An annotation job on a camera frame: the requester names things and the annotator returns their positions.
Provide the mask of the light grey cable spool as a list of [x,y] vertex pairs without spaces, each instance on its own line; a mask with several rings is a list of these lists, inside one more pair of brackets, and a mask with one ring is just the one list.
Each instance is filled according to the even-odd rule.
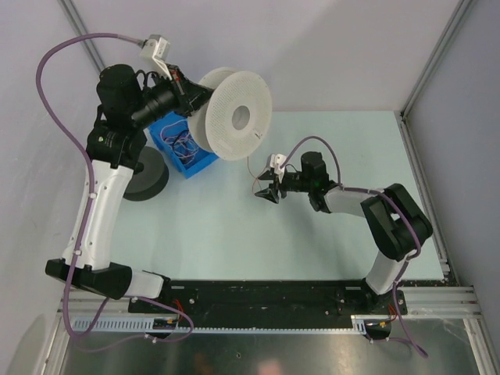
[[195,143],[226,161],[250,156],[266,136],[273,112],[264,79],[251,71],[220,67],[199,83],[212,89],[212,96],[187,118]]

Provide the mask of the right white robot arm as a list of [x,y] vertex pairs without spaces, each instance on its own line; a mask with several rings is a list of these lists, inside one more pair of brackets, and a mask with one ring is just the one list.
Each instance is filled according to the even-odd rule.
[[301,156],[301,169],[288,171],[286,157],[272,154],[259,181],[267,188],[255,196],[277,204],[289,192],[306,193],[317,212],[343,213],[366,220],[378,254],[364,279],[368,289],[360,294],[368,313],[379,313],[388,305],[388,292],[401,280],[409,262],[418,257],[433,235],[430,221],[401,184],[382,190],[345,187],[330,179],[319,152]]

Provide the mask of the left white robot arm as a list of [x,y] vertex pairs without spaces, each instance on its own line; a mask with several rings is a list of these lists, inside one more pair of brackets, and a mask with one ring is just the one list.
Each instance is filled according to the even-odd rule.
[[178,66],[167,70],[166,77],[155,77],[153,87],[140,83],[138,72],[125,64],[100,73],[100,104],[83,150],[87,172],[77,221],[66,250],[45,266],[48,276],[106,298],[145,297],[158,313],[173,302],[163,277],[112,262],[110,245],[125,190],[140,164],[145,128],[169,113],[191,116],[213,94]]

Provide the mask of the blue plastic bin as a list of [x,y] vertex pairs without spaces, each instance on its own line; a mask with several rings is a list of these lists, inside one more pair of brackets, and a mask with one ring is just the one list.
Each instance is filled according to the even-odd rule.
[[185,117],[170,113],[148,127],[158,150],[171,161],[186,179],[214,163],[218,157],[202,149],[188,129]]

